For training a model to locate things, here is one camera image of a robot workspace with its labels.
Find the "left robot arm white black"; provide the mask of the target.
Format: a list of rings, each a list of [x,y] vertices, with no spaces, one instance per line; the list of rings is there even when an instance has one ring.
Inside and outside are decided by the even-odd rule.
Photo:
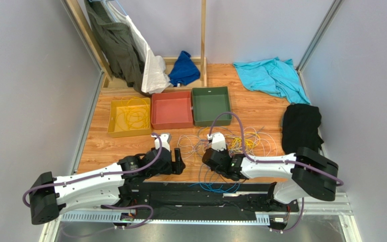
[[[156,175],[182,174],[186,168],[180,149],[151,149],[126,156],[107,167],[69,176],[42,173],[25,193],[31,223],[41,225],[72,210],[98,206],[124,207],[132,202],[131,184]]]

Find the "red plastic bin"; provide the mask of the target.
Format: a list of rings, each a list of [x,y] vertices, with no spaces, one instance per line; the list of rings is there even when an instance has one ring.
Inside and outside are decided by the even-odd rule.
[[[194,126],[190,91],[152,95],[151,125],[155,130],[192,128]]]

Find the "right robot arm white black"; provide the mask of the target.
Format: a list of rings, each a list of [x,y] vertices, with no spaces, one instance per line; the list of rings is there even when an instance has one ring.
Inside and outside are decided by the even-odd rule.
[[[226,150],[209,148],[202,162],[233,181],[258,177],[284,178],[285,182],[275,182],[268,191],[269,198],[281,204],[305,197],[331,202],[335,200],[337,187],[343,184],[338,178],[339,166],[306,147],[299,148],[295,153],[269,157],[231,156]]]

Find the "cyan cloth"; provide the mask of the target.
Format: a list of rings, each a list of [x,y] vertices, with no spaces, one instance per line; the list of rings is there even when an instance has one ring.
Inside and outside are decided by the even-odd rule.
[[[256,62],[233,63],[242,85],[249,91],[260,91],[289,103],[311,104],[292,59],[278,57]]]

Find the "green plastic bin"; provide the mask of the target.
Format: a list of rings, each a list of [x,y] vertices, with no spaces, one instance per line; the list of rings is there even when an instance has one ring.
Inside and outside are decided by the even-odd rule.
[[[193,88],[191,97],[193,122],[197,127],[209,127],[218,115],[231,112],[228,87]]]

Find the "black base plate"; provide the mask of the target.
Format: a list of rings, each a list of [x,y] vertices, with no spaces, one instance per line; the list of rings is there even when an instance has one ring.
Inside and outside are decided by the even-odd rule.
[[[145,210],[144,206],[151,206],[152,201],[156,201],[158,205],[195,205],[199,204],[202,199],[198,193],[210,194],[235,194],[237,192],[265,193],[265,209],[266,211],[281,211],[289,208],[288,205],[278,205],[272,203],[268,196],[270,184],[223,184],[223,192],[206,191],[198,184],[190,183],[141,183],[131,185],[128,189],[121,189],[122,194],[118,196],[113,205],[117,207],[125,207],[138,205],[138,210]]]

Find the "yellow plastic bin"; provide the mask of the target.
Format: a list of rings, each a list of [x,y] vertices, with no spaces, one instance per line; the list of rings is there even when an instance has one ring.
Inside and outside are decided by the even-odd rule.
[[[112,138],[150,135],[151,99],[134,96],[113,100],[110,103],[110,115],[107,134]]]

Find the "dark blue cloth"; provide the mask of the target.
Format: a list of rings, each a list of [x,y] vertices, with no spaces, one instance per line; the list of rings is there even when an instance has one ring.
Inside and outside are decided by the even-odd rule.
[[[181,51],[173,69],[168,75],[170,83],[176,87],[178,84],[187,86],[196,81],[201,76],[200,70],[191,60],[191,55],[186,51]]]

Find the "olive green garment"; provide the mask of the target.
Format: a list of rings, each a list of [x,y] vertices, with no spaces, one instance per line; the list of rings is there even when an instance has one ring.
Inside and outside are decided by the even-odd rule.
[[[114,22],[100,2],[84,1],[92,32],[105,54],[112,74],[127,82],[128,87],[141,91],[144,61],[134,43],[130,27]]]

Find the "aluminium rail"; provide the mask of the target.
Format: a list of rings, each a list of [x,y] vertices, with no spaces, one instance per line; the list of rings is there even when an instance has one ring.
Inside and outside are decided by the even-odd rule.
[[[195,205],[158,205],[150,203],[154,209],[150,215],[148,209],[138,210],[133,223],[146,220],[158,224],[215,224],[215,225],[269,225],[270,222],[287,221],[287,217],[296,218],[300,209],[303,215],[352,215],[348,198],[338,193],[333,202],[324,202],[307,197],[304,202],[293,201],[289,208],[281,211],[266,211],[265,193],[237,192],[235,194],[198,193],[202,201]]]

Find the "black cloth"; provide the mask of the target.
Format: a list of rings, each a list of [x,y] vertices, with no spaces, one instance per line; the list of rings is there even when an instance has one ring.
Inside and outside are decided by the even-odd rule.
[[[318,133],[322,115],[319,108],[308,104],[290,104],[282,117],[282,149],[295,153],[299,147],[315,152],[322,149],[323,139]]]

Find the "white garment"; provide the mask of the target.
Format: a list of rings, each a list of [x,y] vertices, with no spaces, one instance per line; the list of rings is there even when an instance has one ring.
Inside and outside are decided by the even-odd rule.
[[[170,79],[165,73],[166,63],[163,57],[154,55],[145,38],[125,12],[121,13],[111,3],[106,3],[105,5],[108,13],[110,13],[115,22],[128,26],[130,34],[133,37],[134,50],[137,51],[140,60],[144,63],[141,91],[148,94],[163,92],[171,85]]]

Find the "wooden rack frame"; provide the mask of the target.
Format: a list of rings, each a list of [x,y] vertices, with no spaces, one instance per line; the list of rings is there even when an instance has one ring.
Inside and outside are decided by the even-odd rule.
[[[86,47],[91,51],[92,57],[98,63],[98,67],[103,75],[99,91],[102,94],[116,93],[134,93],[134,89],[127,87],[126,83],[113,76],[105,55],[102,52],[92,30],[87,21],[87,15],[84,14],[80,6],[81,1],[63,1],[68,8],[68,12],[73,18],[73,22],[80,31],[81,37],[86,42]],[[182,87],[168,87],[164,92],[186,91],[192,88],[207,87],[207,58],[205,57],[205,38],[206,38],[206,1],[201,3],[201,56],[193,57],[192,61],[200,68],[201,77],[191,84]]]

